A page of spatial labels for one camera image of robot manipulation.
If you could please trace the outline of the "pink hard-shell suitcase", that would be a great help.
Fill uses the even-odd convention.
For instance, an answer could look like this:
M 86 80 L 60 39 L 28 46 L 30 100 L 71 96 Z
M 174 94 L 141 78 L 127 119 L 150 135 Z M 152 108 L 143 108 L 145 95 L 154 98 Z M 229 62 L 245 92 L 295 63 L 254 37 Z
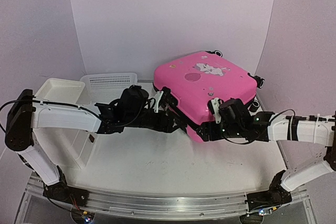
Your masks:
M 240 99 L 248 108 L 264 84 L 263 78 L 226 60 L 218 50 L 200 51 L 162 64 L 155 69 L 153 80 L 155 91 L 171 89 L 182 111 L 178 115 L 193 122 L 187 135 L 196 142 L 196 129 L 214 120 L 207 106 L 211 99 Z

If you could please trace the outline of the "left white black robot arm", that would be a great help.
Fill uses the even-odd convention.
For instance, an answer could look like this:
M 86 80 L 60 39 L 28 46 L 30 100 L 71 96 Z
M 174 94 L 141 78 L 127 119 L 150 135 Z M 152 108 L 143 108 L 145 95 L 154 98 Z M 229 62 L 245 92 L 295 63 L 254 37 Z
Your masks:
M 35 129 L 71 129 L 98 135 L 122 133 L 126 127 L 162 133 L 185 131 L 185 120 L 168 109 L 172 98 L 168 88 L 151 98 L 140 86 L 132 85 L 109 104 L 80 105 L 35 100 L 32 90 L 26 89 L 17 100 L 10 101 L 12 108 L 3 128 L 5 143 L 41 177 L 57 200 L 66 201 L 71 194 L 66 176 L 40 146 Z

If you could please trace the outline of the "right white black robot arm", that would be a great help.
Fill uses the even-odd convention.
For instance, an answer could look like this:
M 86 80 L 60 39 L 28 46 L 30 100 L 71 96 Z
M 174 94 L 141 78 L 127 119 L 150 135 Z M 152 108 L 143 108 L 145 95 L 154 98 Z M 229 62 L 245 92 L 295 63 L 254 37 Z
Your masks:
M 245 144 L 288 140 L 320 144 L 327 148 L 325 154 L 317 154 L 303 164 L 278 172 L 267 190 L 248 193 L 246 202 L 249 212 L 261 216 L 272 212 L 290 203 L 291 192 L 299 186 L 335 171 L 334 115 L 289 116 L 286 111 L 260 111 L 252 115 L 240 99 L 226 102 L 213 99 L 209 102 L 209 110 L 215 120 L 196 128 L 196 134 L 206 142 L 230 142 L 240 137 L 245 139 Z

